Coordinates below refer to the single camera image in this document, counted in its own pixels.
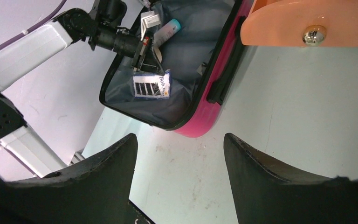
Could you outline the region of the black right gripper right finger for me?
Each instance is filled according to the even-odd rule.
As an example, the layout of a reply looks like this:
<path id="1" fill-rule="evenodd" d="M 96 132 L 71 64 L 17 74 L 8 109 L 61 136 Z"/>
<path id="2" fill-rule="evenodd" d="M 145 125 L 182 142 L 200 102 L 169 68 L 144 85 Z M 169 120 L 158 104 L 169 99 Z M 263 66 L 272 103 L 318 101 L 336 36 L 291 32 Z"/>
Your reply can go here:
<path id="1" fill-rule="evenodd" d="M 232 133 L 223 150 L 240 224 L 358 224 L 358 179 L 301 170 Z"/>

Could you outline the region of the pink and teal kids suitcase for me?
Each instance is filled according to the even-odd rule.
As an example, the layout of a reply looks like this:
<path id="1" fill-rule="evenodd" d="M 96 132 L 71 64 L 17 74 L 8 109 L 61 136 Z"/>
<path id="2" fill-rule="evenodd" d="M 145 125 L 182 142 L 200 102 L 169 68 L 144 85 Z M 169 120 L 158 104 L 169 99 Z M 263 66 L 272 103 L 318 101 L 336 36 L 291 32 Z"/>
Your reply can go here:
<path id="1" fill-rule="evenodd" d="M 240 26 L 250 0 L 154 0 L 163 24 L 176 19 L 180 30 L 164 43 L 162 66 L 170 71 L 168 99 L 135 97 L 131 59 L 115 56 L 99 100 L 148 125 L 197 138 L 216 122 L 245 46 Z"/>

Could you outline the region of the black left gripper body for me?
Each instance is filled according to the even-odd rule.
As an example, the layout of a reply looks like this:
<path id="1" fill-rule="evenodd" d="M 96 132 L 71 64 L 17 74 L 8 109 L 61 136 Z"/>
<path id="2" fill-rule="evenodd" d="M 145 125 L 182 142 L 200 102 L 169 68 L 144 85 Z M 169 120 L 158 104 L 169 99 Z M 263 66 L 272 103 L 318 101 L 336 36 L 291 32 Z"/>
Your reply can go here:
<path id="1" fill-rule="evenodd" d="M 146 1 L 145 7 L 144 12 L 152 10 L 149 1 Z M 146 31 L 144 39 L 140 40 L 141 34 L 137 35 L 130 29 L 121 27 L 126 11 L 127 5 L 121 0 L 94 1 L 89 15 L 96 22 L 96 31 L 89 37 L 88 44 L 92 49 L 98 46 L 131 58 L 134 72 L 164 74 L 153 49 L 154 34 L 151 28 Z M 138 25 L 141 13 L 136 21 Z"/>

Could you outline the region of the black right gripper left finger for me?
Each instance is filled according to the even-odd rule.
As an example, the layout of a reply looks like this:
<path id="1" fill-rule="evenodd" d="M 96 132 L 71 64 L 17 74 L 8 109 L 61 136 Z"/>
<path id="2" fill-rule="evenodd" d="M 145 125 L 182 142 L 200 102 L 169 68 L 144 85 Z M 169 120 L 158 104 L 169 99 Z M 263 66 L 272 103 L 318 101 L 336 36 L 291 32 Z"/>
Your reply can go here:
<path id="1" fill-rule="evenodd" d="M 43 178 L 0 178 L 0 224 L 123 224 L 138 152 L 130 133 Z"/>

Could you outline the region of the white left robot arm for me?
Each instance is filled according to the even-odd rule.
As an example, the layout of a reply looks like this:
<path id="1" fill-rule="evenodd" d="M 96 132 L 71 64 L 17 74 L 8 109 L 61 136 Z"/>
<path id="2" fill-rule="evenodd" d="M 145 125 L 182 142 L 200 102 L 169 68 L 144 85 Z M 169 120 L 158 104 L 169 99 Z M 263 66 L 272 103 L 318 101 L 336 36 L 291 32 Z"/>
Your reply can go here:
<path id="1" fill-rule="evenodd" d="M 91 11 L 72 8 L 62 12 L 63 3 L 45 19 L 0 45 L 0 145 L 38 177 L 61 170 L 66 164 L 27 123 L 3 91 L 45 61 L 78 41 L 92 49 L 101 47 L 132 59 L 139 73 L 165 75 L 155 52 L 150 31 L 161 23 L 152 9 L 154 1 L 143 1 L 137 24 L 140 34 L 121 26 L 127 5 L 121 0 L 96 0 Z"/>

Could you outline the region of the beige orange round storage box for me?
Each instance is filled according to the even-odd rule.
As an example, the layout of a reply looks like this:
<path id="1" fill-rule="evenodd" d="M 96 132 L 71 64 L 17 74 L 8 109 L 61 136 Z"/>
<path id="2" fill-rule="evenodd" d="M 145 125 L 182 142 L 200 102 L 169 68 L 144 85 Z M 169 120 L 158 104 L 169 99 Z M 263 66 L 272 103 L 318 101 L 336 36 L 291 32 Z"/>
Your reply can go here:
<path id="1" fill-rule="evenodd" d="M 358 0 L 256 0 L 240 35 L 249 46 L 358 47 Z"/>

